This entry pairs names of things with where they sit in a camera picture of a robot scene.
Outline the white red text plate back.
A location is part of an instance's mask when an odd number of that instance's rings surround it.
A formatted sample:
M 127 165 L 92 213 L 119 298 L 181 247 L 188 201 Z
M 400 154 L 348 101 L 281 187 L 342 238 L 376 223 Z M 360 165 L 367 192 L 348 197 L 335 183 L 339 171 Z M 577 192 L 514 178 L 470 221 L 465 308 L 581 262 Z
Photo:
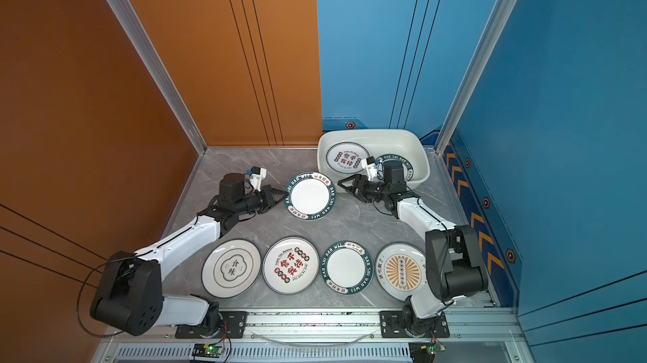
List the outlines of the white red text plate back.
M 362 172 L 362 161 L 368 157 L 365 147 L 355 142 L 341 142 L 330 147 L 325 161 L 337 174 L 352 175 Z

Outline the orange sunburst plate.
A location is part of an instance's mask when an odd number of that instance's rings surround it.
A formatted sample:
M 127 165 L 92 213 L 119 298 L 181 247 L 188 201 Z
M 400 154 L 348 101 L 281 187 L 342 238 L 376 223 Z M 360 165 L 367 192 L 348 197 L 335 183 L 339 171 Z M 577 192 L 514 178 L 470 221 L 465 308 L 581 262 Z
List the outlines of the orange sunburst plate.
M 408 243 L 391 243 L 377 256 L 377 280 L 391 297 L 404 302 L 427 285 L 426 255 Z

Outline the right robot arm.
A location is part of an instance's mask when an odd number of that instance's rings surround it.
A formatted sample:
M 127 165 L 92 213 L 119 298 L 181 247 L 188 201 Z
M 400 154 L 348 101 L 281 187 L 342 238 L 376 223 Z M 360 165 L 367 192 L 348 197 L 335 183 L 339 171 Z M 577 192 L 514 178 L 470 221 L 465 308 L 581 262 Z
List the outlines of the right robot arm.
M 382 165 L 381 179 L 373 162 L 363 174 L 338 181 L 346 193 L 364 203 L 382 202 L 386 210 L 409 225 L 424 240 L 427 285 L 407 297 L 403 314 L 414 324 L 439 317 L 458 297 L 471 297 L 488 289 L 478 235 L 470 225 L 458 225 L 427 206 L 407 184 L 398 161 Z

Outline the green rim plate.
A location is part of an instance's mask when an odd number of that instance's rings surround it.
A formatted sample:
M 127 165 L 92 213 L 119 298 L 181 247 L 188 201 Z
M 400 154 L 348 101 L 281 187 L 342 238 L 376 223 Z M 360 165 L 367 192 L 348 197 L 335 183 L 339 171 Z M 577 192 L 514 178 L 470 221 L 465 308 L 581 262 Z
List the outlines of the green rim plate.
M 286 186 L 286 209 L 303 221 L 315 221 L 327 216 L 335 201 L 335 184 L 324 174 L 298 174 Z
M 320 272 L 330 290 L 351 296 L 369 287 L 374 266 L 370 254 L 362 245 L 340 241 L 326 249 L 321 258 Z
M 384 164 L 387 161 L 399 161 L 404 170 L 404 178 L 407 182 L 411 181 L 414 176 L 414 169 L 412 163 L 405 157 L 402 157 L 398 154 L 384 154 L 375 159 L 375 165 L 377 167 L 377 178 L 383 180 L 384 176 Z

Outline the green rim plate front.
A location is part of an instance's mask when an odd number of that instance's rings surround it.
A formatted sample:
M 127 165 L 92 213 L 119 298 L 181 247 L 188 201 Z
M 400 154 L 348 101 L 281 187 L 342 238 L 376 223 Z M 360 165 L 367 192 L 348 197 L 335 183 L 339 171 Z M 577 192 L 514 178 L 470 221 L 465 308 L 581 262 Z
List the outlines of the green rim plate front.
M 340 241 L 326 249 L 321 258 L 320 272 L 330 290 L 351 296 L 369 287 L 374 266 L 370 254 L 362 245 Z

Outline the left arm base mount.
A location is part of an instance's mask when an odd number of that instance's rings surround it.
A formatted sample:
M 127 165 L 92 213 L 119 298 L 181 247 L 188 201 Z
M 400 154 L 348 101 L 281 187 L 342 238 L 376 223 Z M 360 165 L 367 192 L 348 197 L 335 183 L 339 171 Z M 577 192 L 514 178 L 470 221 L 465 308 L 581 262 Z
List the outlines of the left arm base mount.
M 247 324 L 245 311 L 209 312 L 205 320 L 197 325 L 180 325 L 175 332 L 176 339 L 242 339 Z

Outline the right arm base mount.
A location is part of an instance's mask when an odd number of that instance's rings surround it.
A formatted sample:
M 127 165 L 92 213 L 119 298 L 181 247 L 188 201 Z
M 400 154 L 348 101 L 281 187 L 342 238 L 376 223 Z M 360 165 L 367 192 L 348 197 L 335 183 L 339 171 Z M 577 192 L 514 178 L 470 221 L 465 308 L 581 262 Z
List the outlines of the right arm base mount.
M 381 334 L 385 339 L 448 339 L 451 336 L 443 312 L 440 316 L 419 319 L 409 311 L 381 311 L 379 319 Z

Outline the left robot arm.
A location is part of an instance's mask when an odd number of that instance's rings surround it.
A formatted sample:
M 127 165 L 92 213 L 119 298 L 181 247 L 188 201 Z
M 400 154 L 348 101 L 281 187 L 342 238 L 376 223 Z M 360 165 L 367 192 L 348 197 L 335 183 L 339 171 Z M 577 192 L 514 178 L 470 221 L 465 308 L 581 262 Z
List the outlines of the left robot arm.
M 166 295 L 163 280 L 244 216 L 265 214 L 286 199 L 286 191 L 262 183 L 265 176 L 258 167 L 226 174 L 218 194 L 179 231 L 133 253 L 113 254 L 101 267 L 90 317 L 133 336 L 164 326 L 187 327 L 203 338 L 218 334 L 224 326 L 218 301 Z

